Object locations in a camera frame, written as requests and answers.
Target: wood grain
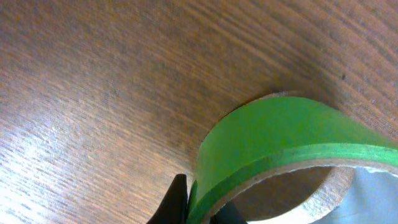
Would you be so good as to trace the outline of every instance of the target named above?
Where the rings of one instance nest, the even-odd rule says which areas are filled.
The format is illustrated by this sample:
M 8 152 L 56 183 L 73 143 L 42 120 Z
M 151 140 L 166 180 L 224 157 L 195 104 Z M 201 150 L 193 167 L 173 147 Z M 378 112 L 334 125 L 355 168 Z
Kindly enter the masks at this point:
M 274 91 L 398 141 L 397 21 L 394 0 L 1 1 L 0 221 L 145 223 Z

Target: black object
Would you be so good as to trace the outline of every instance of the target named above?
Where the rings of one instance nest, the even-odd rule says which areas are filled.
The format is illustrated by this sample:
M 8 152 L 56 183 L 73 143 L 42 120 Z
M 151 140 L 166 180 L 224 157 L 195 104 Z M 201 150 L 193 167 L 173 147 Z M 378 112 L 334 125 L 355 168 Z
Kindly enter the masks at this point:
M 177 174 L 155 215 L 147 224 L 185 224 L 187 200 L 187 176 Z
M 187 176 L 185 174 L 177 174 L 155 215 L 147 224 L 185 224 L 188 215 L 187 200 Z M 227 203 L 210 219 L 210 224 L 227 223 L 246 224 L 232 202 Z

